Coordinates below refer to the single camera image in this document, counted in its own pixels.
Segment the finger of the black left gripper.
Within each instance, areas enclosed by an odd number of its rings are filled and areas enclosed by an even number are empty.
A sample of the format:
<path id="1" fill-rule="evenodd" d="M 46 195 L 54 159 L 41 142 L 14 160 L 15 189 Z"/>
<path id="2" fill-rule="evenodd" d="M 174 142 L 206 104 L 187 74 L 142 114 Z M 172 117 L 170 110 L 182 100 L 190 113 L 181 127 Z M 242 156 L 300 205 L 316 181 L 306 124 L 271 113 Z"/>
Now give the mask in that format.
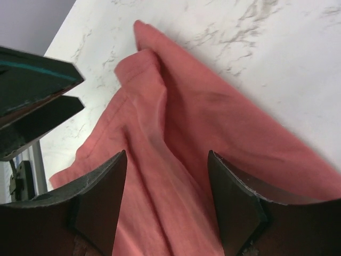
<path id="1" fill-rule="evenodd" d="M 73 63 L 1 47 L 1 121 L 19 118 L 83 81 Z"/>
<path id="2" fill-rule="evenodd" d="M 84 109 L 77 97 L 60 96 L 1 128 L 1 160 L 10 160 Z"/>

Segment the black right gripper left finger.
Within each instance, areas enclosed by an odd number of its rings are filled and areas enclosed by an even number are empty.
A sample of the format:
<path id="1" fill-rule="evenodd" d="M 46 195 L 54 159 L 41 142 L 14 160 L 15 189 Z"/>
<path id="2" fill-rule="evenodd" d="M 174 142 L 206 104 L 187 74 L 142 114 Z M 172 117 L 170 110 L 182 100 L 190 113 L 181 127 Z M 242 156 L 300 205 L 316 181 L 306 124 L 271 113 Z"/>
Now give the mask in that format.
<path id="1" fill-rule="evenodd" d="M 112 255 L 127 156 L 30 201 L 1 205 L 1 255 Z"/>

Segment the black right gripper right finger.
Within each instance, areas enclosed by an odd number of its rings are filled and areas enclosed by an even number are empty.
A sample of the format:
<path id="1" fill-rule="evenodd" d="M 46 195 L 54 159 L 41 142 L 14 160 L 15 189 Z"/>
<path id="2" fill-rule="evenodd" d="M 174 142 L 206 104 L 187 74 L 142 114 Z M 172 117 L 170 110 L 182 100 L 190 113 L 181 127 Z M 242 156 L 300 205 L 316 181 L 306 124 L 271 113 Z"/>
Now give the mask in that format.
<path id="1" fill-rule="evenodd" d="M 208 174 L 225 255 L 340 255 L 340 200 L 274 187 L 208 153 Z"/>

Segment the salmon pink t-shirt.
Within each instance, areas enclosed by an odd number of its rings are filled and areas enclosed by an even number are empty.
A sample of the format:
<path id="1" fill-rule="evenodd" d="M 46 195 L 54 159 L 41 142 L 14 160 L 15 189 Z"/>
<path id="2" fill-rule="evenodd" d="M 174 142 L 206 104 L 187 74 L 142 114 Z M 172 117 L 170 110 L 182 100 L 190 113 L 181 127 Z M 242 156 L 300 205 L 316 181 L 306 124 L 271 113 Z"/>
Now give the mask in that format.
<path id="1" fill-rule="evenodd" d="M 125 151 L 112 255 L 225 255 L 208 174 L 214 151 L 289 193 L 340 200 L 340 175 L 313 150 L 153 26 L 134 23 L 137 53 L 62 187 Z"/>

